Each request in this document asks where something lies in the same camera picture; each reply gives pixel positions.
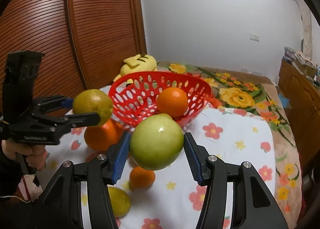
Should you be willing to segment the person's left hand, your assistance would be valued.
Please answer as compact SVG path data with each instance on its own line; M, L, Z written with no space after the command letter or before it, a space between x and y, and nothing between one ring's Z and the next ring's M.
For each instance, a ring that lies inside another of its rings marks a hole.
M44 145L28 146L25 144L17 144L12 140L2 140L2 151L4 155L11 160L17 159L17 154L26 156L26 162L30 167L36 168L38 171L44 169L47 151Z

